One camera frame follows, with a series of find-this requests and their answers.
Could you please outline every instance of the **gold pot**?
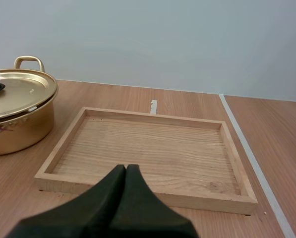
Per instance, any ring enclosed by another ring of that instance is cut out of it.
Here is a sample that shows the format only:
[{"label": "gold pot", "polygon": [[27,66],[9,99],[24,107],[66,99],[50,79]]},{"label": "gold pot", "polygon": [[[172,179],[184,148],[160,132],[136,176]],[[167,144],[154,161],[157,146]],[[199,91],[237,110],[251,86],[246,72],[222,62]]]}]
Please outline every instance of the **gold pot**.
[{"label": "gold pot", "polygon": [[[40,71],[20,69],[37,61]],[[54,124],[56,80],[36,57],[18,57],[14,69],[0,70],[0,155],[22,150],[44,138]]]}]

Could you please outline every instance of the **white strip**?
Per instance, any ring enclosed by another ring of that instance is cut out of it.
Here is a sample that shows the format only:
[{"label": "white strip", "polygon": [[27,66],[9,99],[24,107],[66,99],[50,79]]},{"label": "white strip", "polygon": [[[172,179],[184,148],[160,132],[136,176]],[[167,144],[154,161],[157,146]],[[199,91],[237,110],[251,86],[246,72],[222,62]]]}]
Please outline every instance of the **white strip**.
[{"label": "white strip", "polygon": [[151,101],[150,114],[156,114],[157,113],[157,104],[158,104],[158,101],[157,100],[152,100]]},{"label": "white strip", "polygon": [[251,166],[257,175],[257,178],[260,182],[260,185],[261,185],[263,191],[265,192],[265,195],[266,195],[266,197],[270,203],[270,206],[271,206],[271,208],[278,220],[278,223],[282,229],[283,234],[285,235],[286,238],[296,238],[296,236],[295,236],[290,224],[288,223],[275,195],[273,194],[273,192],[267,182],[266,177],[264,176],[250,146],[248,145],[248,142],[247,142],[245,136],[243,135],[241,128],[239,127],[230,107],[228,106],[228,103],[226,102],[224,95],[220,94],[219,97],[221,98],[221,101],[222,101],[224,108],[229,116],[229,119],[231,120],[231,122],[234,126],[234,129],[239,137],[239,140],[240,140],[243,148],[245,149],[245,152],[246,152],[247,157],[251,163]]}]

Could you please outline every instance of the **white wall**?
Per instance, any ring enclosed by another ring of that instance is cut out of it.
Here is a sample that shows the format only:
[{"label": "white wall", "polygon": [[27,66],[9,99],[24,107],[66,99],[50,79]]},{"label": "white wall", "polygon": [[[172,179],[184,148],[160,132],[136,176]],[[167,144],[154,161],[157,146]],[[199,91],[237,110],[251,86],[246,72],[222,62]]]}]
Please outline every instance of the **white wall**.
[{"label": "white wall", "polygon": [[0,0],[0,68],[20,55],[59,79],[296,101],[296,0]]}]

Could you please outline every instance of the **pot handle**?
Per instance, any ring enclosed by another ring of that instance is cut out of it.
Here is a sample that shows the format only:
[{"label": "pot handle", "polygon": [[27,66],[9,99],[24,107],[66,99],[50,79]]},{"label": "pot handle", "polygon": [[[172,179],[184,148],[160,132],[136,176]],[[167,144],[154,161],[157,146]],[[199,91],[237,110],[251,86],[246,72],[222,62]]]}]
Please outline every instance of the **pot handle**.
[{"label": "pot handle", "polygon": [[20,56],[20,57],[16,58],[15,61],[14,61],[13,68],[20,68],[21,63],[23,61],[36,61],[36,62],[38,62],[39,67],[40,67],[40,71],[44,72],[44,65],[43,65],[42,61],[39,58],[34,57],[34,56]]}]

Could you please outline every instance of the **tray rim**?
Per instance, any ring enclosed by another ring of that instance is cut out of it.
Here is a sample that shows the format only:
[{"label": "tray rim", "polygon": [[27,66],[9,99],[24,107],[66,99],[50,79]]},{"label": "tray rim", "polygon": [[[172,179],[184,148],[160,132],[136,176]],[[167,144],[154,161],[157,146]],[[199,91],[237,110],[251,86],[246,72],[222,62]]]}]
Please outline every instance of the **tray rim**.
[{"label": "tray rim", "polygon": [[[69,125],[63,136],[60,138],[50,155],[47,157],[45,162],[42,164],[36,175],[34,176],[36,184],[40,190],[48,190],[55,192],[73,193],[80,194],[83,191],[89,189],[94,184],[94,180],[87,181],[87,177],[84,176],[65,176],[52,174],[53,169],[61,159],[67,146],[71,142],[72,138],[79,130],[80,126],[84,122],[86,116],[91,116],[99,112],[119,114],[121,116],[138,116],[138,118],[148,120],[165,120],[170,119],[172,121],[180,121],[189,124],[200,123],[208,125],[210,128],[217,128],[220,130],[223,142],[227,149],[227,154],[230,159],[236,181],[239,186],[240,195],[236,194],[222,194],[212,192],[184,192],[180,194],[179,190],[171,189],[171,191],[155,191],[155,194],[168,206],[194,208],[194,209],[205,209],[213,211],[223,211],[231,213],[239,213],[250,215],[256,205],[258,204],[256,196],[253,192],[251,184],[249,182],[246,171],[241,162],[240,156],[233,142],[232,136],[228,130],[228,126],[224,121],[219,120],[207,120],[207,119],[194,119],[185,117],[175,117],[167,115],[156,115],[148,113],[128,112],[110,109],[90,108],[82,107],[72,123]],[[181,197],[184,196],[184,202],[180,201]]]}]

